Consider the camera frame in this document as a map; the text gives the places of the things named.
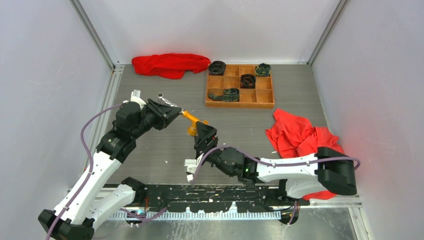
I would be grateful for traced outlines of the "chrome metal faucet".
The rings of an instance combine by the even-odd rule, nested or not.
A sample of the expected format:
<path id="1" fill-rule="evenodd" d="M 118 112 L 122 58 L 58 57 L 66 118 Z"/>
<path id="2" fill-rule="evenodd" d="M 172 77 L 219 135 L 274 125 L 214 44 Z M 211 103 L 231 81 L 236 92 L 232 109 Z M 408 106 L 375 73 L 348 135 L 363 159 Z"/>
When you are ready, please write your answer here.
<path id="1" fill-rule="evenodd" d="M 169 107 L 180 108 L 181 111 L 184 110 L 183 108 L 181 108 L 177 104 L 175 104 L 175 103 L 171 102 L 170 100 L 166 99 L 162 93 L 159 93 L 157 95 L 157 100 L 162 105 L 169 106 Z"/>

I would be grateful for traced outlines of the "orange plastic faucet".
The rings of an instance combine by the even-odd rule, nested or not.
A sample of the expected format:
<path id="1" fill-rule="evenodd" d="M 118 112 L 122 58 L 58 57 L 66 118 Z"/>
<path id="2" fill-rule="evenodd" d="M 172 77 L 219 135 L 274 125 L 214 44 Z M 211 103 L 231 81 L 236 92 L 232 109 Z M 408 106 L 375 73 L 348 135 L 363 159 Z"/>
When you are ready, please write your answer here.
<path id="1" fill-rule="evenodd" d="M 209 124 L 209 122 L 207 120 L 201 121 L 197 117 L 195 117 L 191 113 L 189 113 L 187 110 L 182 110 L 180 114 L 183 118 L 186 118 L 191 122 L 191 125 L 187 129 L 187 134 L 191 137 L 194 137 L 197 134 L 197 125 L 196 125 L 197 122 L 201 122 L 205 125 Z"/>

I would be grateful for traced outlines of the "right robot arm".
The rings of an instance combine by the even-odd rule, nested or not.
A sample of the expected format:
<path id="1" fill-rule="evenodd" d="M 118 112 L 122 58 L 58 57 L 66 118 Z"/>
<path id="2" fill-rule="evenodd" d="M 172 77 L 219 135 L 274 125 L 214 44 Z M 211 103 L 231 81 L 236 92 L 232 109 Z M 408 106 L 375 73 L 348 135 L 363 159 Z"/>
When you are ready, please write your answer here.
<path id="1" fill-rule="evenodd" d="M 292 158 L 253 157 L 234 147 L 218 146 L 217 129 L 206 123 L 197 121 L 189 132 L 194 136 L 196 155 L 185 159 L 184 166 L 191 184 L 200 167 L 210 163 L 244 185 L 280 181 L 277 198 L 286 206 L 322 191 L 340 196 L 357 194 L 355 170 L 359 160 L 331 148 L 319 147 L 315 153 Z"/>

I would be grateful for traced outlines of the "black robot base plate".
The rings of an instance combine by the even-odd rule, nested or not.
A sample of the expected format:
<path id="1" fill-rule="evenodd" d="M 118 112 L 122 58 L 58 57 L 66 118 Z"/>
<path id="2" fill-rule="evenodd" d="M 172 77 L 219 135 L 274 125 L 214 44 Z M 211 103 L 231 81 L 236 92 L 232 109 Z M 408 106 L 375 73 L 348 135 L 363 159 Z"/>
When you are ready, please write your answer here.
<path id="1" fill-rule="evenodd" d="M 278 186 L 259 185 L 171 185 L 147 184 L 143 197 L 136 197 L 128 207 L 153 212 L 167 208 L 170 213 L 228 212 L 235 204 L 238 213 L 264 213 L 294 206 Z"/>

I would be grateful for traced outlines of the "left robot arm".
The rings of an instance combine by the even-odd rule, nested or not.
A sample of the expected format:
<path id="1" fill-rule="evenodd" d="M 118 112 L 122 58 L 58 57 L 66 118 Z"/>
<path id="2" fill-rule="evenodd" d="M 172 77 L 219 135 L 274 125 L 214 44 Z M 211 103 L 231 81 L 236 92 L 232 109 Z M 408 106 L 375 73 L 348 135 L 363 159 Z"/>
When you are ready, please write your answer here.
<path id="1" fill-rule="evenodd" d="M 89 165 L 77 183 L 53 210 L 44 209 L 38 216 L 47 240 L 90 240 L 119 209 L 145 202 L 145 185 L 131 177 L 100 201 L 94 200 L 136 148 L 136 140 L 151 129 L 165 129 L 182 109 L 138 97 L 117 105 L 117 109 L 113 127 L 101 138 L 96 152 L 86 150 Z"/>

